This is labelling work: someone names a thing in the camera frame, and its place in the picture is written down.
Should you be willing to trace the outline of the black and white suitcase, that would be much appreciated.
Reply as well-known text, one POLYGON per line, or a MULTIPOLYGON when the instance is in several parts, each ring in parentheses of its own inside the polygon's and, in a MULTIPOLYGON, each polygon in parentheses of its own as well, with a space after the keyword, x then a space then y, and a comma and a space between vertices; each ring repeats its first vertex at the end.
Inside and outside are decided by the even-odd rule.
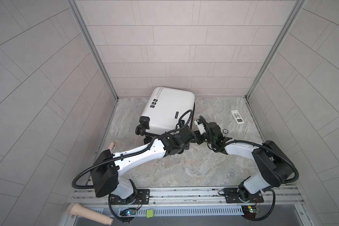
POLYGON ((195 95, 190 91, 157 87, 139 118, 135 134, 156 137, 179 128, 179 122, 192 126, 193 116, 186 113, 195 110, 195 95))

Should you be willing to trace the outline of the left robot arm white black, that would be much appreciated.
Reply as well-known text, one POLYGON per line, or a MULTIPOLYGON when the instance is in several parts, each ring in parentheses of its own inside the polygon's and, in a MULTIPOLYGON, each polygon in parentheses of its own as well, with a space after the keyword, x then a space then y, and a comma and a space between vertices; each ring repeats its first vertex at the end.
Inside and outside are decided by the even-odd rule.
POLYGON ((195 139, 196 134, 185 126, 177 134, 164 133, 129 151, 111 153, 111 150, 105 150, 91 167, 73 179, 72 187, 93 189, 98 198, 114 194, 123 200, 128 199, 135 193, 135 188, 131 180, 121 180, 124 173, 146 162, 175 155, 195 139))

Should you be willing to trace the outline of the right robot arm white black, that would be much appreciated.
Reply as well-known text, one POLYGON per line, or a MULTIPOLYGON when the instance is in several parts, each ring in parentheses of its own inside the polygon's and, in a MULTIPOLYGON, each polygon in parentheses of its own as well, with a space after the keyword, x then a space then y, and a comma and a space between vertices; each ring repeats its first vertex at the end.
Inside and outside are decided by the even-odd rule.
POLYGON ((257 144, 233 140, 223 136, 215 122, 207 123, 204 118, 197 119, 195 125, 198 128, 195 132, 198 144, 205 142, 215 153, 238 155, 255 161, 259 173, 245 179, 238 186, 237 193, 242 202, 249 202, 250 196, 260 190, 265 191, 298 180, 299 172, 295 165, 273 141, 257 144))

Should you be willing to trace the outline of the white remote control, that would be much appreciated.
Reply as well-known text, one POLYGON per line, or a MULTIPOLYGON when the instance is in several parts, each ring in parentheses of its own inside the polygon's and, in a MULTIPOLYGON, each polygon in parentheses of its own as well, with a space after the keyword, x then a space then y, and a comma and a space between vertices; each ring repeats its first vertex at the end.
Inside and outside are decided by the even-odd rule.
POLYGON ((231 114, 238 125, 244 124, 244 120, 237 110, 232 110, 231 114))

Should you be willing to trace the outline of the small pink case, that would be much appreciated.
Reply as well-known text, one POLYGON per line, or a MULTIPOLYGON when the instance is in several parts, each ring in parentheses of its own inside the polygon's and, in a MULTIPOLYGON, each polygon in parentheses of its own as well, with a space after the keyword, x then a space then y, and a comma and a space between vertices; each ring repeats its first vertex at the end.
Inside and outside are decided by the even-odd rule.
POLYGON ((112 142, 110 145, 109 145, 109 150, 110 151, 113 151, 114 149, 115 149, 115 147, 116 147, 116 144, 114 143, 114 142, 112 142))

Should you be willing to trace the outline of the green sticky note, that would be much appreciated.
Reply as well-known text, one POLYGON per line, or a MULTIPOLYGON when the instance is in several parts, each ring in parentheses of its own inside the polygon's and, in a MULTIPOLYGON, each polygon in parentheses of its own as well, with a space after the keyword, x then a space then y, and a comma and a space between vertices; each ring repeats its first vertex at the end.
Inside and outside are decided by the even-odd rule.
POLYGON ((147 210, 146 215, 147 218, 152 218, 154 216, 154 210, 147 210))

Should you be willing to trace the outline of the right circuit board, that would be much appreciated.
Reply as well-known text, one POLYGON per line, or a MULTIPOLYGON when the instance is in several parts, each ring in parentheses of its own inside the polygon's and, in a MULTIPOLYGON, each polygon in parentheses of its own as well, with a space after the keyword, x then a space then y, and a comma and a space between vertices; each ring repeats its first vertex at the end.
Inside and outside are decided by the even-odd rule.
POLYGON ((256 206, 241 206, 243 210, 243 218, 250 218, 250 219, 255 219, 257 217, 257 214, 261 211, 260 207, 256 206))

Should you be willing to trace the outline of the circuit board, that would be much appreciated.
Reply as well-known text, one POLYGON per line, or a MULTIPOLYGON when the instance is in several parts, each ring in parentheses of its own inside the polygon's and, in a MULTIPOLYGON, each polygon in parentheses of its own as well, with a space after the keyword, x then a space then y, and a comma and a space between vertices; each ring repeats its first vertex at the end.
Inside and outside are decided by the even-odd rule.
POLYGON ((131 217, 131 216, 135 216, 136 213, 137 213, 136 208, 128 208, 128 209, 122 210, 120 212, 120 216, 121 217, 131 217))
POLYGON ((260 207, 256 206, 241 206, 243 210, 243 218, 250 218, 250 219, 255 219, 257 217, 257 214, 261 211, 260 207))

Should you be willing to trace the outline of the left circuit board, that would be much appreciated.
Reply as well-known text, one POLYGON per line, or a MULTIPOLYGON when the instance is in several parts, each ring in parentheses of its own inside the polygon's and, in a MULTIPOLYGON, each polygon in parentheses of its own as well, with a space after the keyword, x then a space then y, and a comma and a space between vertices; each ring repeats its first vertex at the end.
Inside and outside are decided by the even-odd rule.
POLYGON ((128 208, 128 209, 122 210, 120 212, 120 216, 121 217, 131 217, 131 216, 135 216, 136 213, 137 213, 136 208, 128 208))

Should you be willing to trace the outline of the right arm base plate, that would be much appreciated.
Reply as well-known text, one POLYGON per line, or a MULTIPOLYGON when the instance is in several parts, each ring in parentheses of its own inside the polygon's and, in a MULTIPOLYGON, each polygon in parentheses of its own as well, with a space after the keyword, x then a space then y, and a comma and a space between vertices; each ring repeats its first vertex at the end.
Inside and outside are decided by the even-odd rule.
POLYGON ((255 194, 250 194, 243 190, 240 190, 238 187, 227 187, 223 188, 218 192, 219 195, 224 196, 226 203, 263 203, 264 198, 261 190, 255 194))

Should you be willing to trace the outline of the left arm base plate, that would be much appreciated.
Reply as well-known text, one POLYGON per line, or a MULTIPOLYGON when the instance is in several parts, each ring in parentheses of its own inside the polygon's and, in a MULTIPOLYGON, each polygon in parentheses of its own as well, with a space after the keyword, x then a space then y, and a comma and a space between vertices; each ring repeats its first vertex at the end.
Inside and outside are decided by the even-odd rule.
POLYGON ((109 202, 111 205, 138 205, 138 204, 149 204, 150 190, 149 189, 138 189, 133 195, 127 199, 121 199, 117 195, 110 195, 109 202))

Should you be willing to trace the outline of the aluminium rail frame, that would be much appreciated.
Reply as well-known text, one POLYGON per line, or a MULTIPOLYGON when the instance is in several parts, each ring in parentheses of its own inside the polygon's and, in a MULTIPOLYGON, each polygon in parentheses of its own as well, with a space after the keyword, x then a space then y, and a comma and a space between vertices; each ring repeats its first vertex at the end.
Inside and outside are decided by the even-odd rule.
POLYGON ((150 190, 149 204, 138 205, 111 205, 110 196, 97 198, 93 190, 75 191, 71 203, 79 203, 81 206, 95 212, 105 214, 105 209, 112 207, 116 215, 122 210, 136 208, 138 217, 146 217, 147 210, 154 210, 154 216, 225 216, 243 215, 241 206, 260 207, 257 214, 262 216, 275 201, 275 205, 294 206, 299 215, 308 210, 296 186, 287 185, 274 188, 276 198, 271 192, 263 192, 263 203, 226 203, 225 197, 218 194, 223 186, 213 187, 152 187, 143 188, 150 190))

